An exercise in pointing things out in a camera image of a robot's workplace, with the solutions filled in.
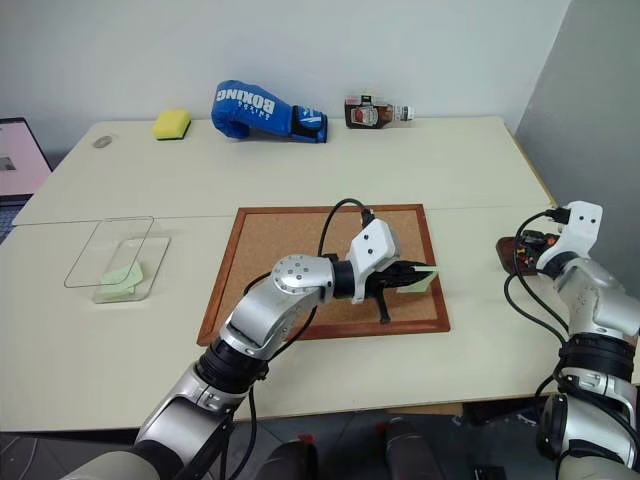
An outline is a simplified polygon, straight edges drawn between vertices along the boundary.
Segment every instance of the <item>clear plastic tray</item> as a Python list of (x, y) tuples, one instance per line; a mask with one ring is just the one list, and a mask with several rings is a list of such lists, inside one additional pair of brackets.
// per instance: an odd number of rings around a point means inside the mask
[(94, 287), (95, 303), (142, 300), (151, 292), (169, 241), (153, 217), (103, 220), (91, 233), (64, 285)]

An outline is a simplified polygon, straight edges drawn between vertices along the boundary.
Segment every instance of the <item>laptop screen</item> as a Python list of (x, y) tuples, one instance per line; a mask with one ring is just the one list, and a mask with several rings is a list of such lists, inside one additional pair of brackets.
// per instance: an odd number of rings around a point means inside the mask
[(0, 119), (0, 200), (34, 193), (51, 168), (23, 118)]

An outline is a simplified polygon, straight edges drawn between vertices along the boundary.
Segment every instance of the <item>yellow sponge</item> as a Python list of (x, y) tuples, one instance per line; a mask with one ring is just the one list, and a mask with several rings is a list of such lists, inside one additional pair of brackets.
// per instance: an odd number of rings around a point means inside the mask
[(158, 140), (182, 140), (191, 125), (191, 115), (186, 110), (165, 110), (153, 124), (151, 132)]

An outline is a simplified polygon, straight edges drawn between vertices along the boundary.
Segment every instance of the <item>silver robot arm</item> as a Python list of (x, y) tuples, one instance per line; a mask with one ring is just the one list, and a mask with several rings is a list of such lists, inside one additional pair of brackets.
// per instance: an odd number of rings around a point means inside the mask
[(573, 202), (560, 239), (536, 267), (554, 278), (569, 309), (569, 340), (554, 371), (560, 394), (547, 399), (538, 432), (562, 480), (640, 479), (637, 390), (631, 384), (640, 302), (589, 258), (602, 209)]
[(201, 478), (225, 448), (235, 410), (253, 383), (265, 378), (269, 360), (300, 315), (333, 298), (350, 297), (361, 303), (365, 296), (374, 296), (373, 291), (409, 285), (426, 276), (410, 269), (422, 265), (418, 262), (395, 262), (399, 256), (395, 236), (384, 221), (367, 212), (367, 224), (352, 240), (347, 260), (290, 255), (276, 263), (271, 274), (240, 300), (219, 337), (147, 418), (133, 447), (100, 456), (64, 478)]

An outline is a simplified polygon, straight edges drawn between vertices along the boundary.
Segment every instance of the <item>boxing glove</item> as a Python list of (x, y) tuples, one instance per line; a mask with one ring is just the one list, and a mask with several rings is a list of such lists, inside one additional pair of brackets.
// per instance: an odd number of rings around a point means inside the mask
[(231, 138), (246, 138), (258, 128), (304, 142), (327, 141), (327, 116), (312, 108), (288, 105), (257, 85), (226, 80), (218, 85), (211, 120)]

